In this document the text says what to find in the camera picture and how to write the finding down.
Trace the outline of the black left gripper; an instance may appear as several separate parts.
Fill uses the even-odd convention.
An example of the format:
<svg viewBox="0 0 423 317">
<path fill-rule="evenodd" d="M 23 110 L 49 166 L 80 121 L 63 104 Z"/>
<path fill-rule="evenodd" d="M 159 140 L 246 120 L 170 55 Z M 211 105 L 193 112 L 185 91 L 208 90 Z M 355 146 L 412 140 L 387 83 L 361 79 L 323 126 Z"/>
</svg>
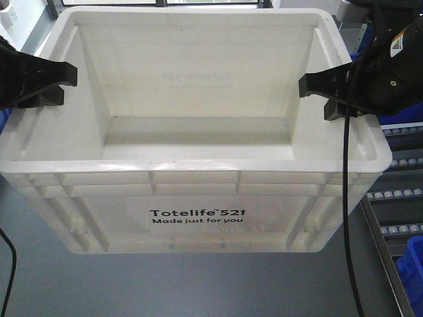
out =
<svg viewBox="0 0 423 317">
<path fill-rule="evenodd" d="M 60 85 L 77 86 L 76 66 L 20 53 L 1 37 L 1 110 L 11 107 L 19 95 L 29 98 L 17 108 L 62 106 Z"/>
</svg>

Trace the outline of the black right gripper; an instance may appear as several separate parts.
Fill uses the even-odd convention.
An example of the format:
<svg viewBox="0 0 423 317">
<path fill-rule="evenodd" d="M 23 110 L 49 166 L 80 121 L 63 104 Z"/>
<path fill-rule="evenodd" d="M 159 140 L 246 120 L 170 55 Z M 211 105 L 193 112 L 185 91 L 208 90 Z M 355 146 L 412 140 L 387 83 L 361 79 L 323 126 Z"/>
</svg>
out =
<svg viewBox="0 0 423 317">
<path fill-rule="evenodd" d="M 364 53 L 356 79 L 350 115 L 392 116 L 422 101 L 422 20 L 402 30 L 376 37 Z M 316 73 L 305 73 L 298 81 L 299 97 L 316 94 L 328 98 L 324 120 L 346 115 L 352 62 Z"/>
</svg>

